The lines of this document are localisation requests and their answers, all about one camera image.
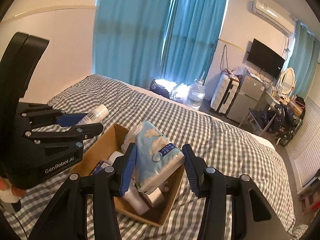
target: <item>teal curtain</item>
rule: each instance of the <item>teal curtain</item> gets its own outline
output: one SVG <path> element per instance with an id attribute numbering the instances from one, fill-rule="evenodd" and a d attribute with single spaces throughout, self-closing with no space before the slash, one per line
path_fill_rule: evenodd
<path id="1" fill-rule="evenodd" d="M 305 99 L 316 72 L 320 43 L 300 21 L 296 23 L 295 39 L 288 67 L 294 69 L 297 81 L 293 94 L 298 93 L 300 97 Z"/>
<path id="2" fill-rule="evenodd" d="M 97 0 L 93 72 L 148 87 L 159 75 L 171 0 Z"/>
<path id="3" fill-rule="evenodd" d="M 161 78 L 191 84 L 206 78 L 217 47 L 227 0 L 174 0 Z"/>

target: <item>white suitcase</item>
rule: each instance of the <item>white suitcase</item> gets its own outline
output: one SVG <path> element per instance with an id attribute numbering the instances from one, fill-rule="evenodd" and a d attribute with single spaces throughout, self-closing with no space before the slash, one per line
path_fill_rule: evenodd
<path id="1" fill-rule="evenodd" d="M 216 91 L 213 94 L 210 107 L 218 113 L 225 114 L 238 89 L 239 81 L 223 73 L 220 77 Z"/>

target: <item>tissue package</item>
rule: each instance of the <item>tissue package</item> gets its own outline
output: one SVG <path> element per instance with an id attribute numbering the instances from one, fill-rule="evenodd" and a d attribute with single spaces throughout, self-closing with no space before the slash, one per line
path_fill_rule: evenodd
<path id="1" fill-rule="evenodd" d="M 123 152 L 131 142 L 138 146 L 133 174 L 140 192 L 152 193 L 184 163 L 183 153 L 149 121 L 128 132 L 121 147 Z"/>

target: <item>checkered bedspread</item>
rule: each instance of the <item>checkered bedspread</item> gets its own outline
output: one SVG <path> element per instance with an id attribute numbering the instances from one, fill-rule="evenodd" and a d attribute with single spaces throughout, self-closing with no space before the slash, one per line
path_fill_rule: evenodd
<path id="1" fill-rule="evenodd" d="M 149 120 L 178 148 L 189 143 L 195 154 L 204 158 L 208 166 L 215 167 L 228 176 L 250 175 L 292 239 L 298 239 L 306 230 L 304 225 L 293 229 L 295 216 L 292 196 L 287 170 L 281 157 L 237 127 L 149 97 L 119 81 L 99 75 L 89 76 L 66 89 L 52 98 L 49 104 L 67 113 L 86 113 L 104 104 L 110 112 L 108 118 L 102 122 L 104 131 L 114 123 L 131 128 L 141 121 Z M 58 131 L 61 127 L 54 125 L 41 130 Z M 97 139 L 85 141 L 85 150 Z M 61 172 L 28 190 L 21 199 L 22 209 L 16 216 L 28 235 L 68 174 L 68 170 Z M 94 239 L 93 203 L 90 198 L 88 206 L 88 238 Z M 166 223 L 157 228 L 118 214 L 122 239 L 195 239 L 200 228 L 203 207 L 204 199 L 196 198 L 191 192 L 184 174 L 180 192 Z M 11 214 L 4 214 L 17 234 L 24 239 L 23 231 L 15 218 Z M 225 239 L 230 237 L 231 202 L 228 199 Z"/>

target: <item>black flat screen tv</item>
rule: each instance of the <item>black flat screen tv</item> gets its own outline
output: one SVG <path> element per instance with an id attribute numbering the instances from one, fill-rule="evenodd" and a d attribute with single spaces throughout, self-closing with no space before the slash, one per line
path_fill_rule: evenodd
<path id="1" fill-rule="evenodd" d="M 278 79 L 284 64 L 281 56 L 256 39 L 253 40 L 247 61 L 255 64 L 275 79 Z"/>

